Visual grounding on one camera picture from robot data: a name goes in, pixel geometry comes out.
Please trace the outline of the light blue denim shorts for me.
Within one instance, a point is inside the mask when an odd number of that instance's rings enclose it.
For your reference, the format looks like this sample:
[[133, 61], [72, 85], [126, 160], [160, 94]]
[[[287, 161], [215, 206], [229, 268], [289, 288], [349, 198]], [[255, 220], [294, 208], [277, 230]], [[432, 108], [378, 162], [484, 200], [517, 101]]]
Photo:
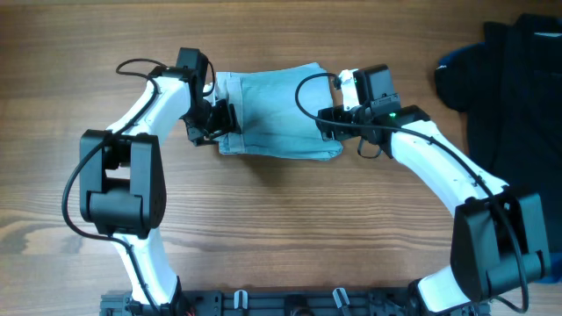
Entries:
[[299, 83], [324, 71], [313, 62], [257, 73], [218, 72], [215, 90], [207, 99], [226, 99], [241, 129], [218, 138], [219, 152], [317, 161], [339, 155], [341, 142], [322, 139], [316, 122], [295, 103]]

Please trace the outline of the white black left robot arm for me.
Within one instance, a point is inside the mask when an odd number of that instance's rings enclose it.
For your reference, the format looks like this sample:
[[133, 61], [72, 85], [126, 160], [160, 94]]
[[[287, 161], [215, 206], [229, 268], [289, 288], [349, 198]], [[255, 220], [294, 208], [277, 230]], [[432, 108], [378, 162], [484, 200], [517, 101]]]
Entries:
[[181, 48], [175, 66], [157, 62], [144, 76], [145, 91], [120, 120], [80, 139], [80, 162], [69, 180], [79, 183], [83, 220], [97, 229], [92, 239], [110, 242], [124, 263], [132, 291], [123, 314], [194, 313], [159, 230], [167, 201], [161, 146], [178, 120], [194, 146], [240, 132], [233, 105], [207, 99], [216, 87], [205, 82], [212, 71], [200, 50]]

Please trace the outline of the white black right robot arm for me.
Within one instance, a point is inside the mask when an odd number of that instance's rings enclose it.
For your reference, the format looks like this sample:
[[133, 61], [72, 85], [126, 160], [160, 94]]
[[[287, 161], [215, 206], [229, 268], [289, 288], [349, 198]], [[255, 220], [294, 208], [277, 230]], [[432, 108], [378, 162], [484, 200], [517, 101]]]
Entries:
[[320, 110], [325, 140], [358, 137], [413, 171], [442, 201], [454, 224], [448, 266], [413, 282], [407, 313], [445, 315], [519, 288], [529, 308], [529, 284], [551, 273], [541, 198], [510, 186], [471, 161], [416, 105], [403, 107], [385, 65], [333, 75], [343, 103]]

